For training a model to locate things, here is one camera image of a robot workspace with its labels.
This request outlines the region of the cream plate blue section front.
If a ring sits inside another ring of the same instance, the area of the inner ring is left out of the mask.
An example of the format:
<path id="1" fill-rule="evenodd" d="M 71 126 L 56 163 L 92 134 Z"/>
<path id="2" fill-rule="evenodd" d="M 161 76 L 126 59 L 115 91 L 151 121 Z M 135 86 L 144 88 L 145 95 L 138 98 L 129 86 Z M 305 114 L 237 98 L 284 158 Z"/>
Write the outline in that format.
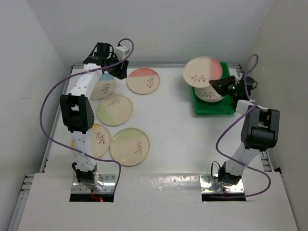
<path id="1" fill-rule="evenodd" d="M 223 96 L 219 95 L 215 89 L 210 86 L 206 88 L 194 88 L 195 95 L 202 101 L 207 103 L 217 103 L 223 100 Z"/>

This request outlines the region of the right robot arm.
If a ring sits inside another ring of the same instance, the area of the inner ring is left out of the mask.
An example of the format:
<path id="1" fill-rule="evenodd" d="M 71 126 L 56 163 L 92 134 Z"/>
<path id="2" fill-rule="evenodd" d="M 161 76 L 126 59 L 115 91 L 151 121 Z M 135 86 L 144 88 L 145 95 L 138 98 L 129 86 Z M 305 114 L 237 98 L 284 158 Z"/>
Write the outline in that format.
<path id="1" fill-rule="evenodd" d="M 251 77 L 236 80 L 231 76 L 209 83 L 219 95 L 230 96 L 233 110 L 244 117 L 241 144 L 218 170 L 218 182 L 232 186 L 238 184 L 246 167 L 260 152 L 277 144 L 280 111 L 259 106 L 249 99 L 251 91 L 257 87 Z"/>

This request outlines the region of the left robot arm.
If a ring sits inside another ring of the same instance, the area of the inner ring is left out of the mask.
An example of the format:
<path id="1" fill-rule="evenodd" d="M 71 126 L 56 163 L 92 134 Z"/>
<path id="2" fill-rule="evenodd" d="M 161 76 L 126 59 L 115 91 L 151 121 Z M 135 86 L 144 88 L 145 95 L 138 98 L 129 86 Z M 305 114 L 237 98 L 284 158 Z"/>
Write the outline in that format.
<path id="1" fill-rule="evenodd" d="M 73 136 L 77 153 L 77 161 L 72 164 L 77 181 L 87 186 L 95 186 L 98 180 L 96 161 L 89 156 L 92 152 L 91 132 L 94 125 L 94 112 L 90 105 L 90 95 L 106 71 L 115 71 L 119 79 L 125 78 L 122 69 L 127 69 L 127 55 L 130 49 L 118 44 L 113 48 L 107 43 L 97 43 L 89 56 L 83 62 L 84 73 L 80 75 L 76 85 L 68 94 L 60 97 L 60 108 L 64 125 Z"/>

